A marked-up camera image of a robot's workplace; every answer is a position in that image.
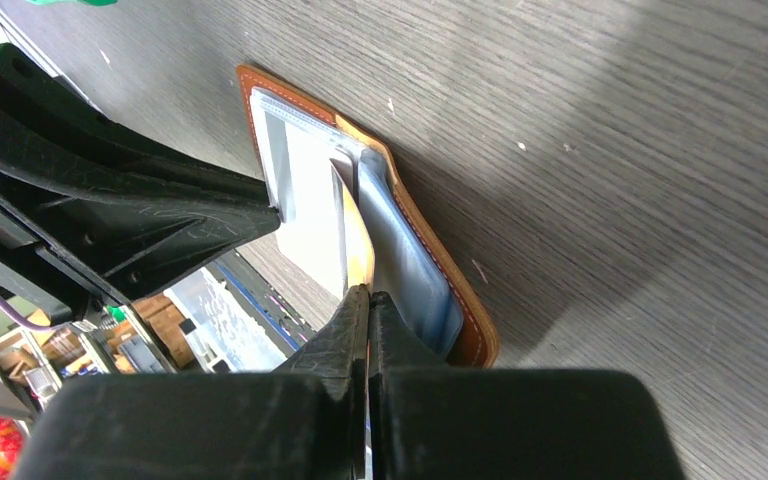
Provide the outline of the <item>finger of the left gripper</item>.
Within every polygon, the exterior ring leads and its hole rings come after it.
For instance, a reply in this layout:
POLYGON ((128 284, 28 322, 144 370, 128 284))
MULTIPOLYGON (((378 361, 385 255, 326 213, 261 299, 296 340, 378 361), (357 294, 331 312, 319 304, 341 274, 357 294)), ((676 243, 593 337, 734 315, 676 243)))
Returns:
POLYGON ((258 181, 229 195, 119 172, 0 109, 0 284, 36 304, 154 295, 278 223, 258 181))
POLYGON ((0 109, 101 167, 269 204, 263 181, 200 161, 110 120, 11 43, 0 44, 0 109))

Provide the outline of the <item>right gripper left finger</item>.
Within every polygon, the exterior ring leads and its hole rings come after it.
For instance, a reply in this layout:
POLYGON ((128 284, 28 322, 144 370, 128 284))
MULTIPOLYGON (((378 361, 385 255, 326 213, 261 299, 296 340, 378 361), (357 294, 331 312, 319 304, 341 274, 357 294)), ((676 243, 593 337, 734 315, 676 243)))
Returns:
POLYGON ((269 372, 103 374, 67 382, 17 479, 361 479, 370 293, 269 372))

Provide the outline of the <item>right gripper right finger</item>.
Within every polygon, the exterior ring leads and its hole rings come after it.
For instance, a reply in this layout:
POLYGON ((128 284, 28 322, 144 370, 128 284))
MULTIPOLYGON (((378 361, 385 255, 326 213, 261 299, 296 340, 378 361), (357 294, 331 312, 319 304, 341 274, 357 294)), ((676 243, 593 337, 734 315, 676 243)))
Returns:
POLYGON ((599 369, 455 367, 384 292, 371 296, 369 398, 377 479, 681 479, 653 396, 599 369))

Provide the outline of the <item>gold credit card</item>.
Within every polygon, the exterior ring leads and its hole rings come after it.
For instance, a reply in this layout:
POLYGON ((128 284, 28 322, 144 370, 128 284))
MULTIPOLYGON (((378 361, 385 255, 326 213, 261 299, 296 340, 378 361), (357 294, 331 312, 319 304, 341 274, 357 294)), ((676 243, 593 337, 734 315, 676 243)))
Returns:
POLYGON ((343 250, 346 288, 356 285, 371 286, 374 283, 375 251, 365 221, 355 198, 354 167, 350 160, 332 157, 331 162, 336 186, 339 226, 343 250))

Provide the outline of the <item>brown leather card holder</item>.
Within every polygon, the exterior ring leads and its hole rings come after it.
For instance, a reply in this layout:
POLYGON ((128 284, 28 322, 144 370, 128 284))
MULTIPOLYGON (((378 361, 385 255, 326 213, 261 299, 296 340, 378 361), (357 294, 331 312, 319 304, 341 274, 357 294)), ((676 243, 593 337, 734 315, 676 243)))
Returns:
POLYGON ((456 366, 489 367, 499 335, 487 310, 403 184, 390 148, 330 106, 251 65, 236 70, 258 161, 249 94, 277 93, 336 128, 338 159, 354 167, 354 191, 375 251, 374 283, 390 295, 408 329, 456 366))

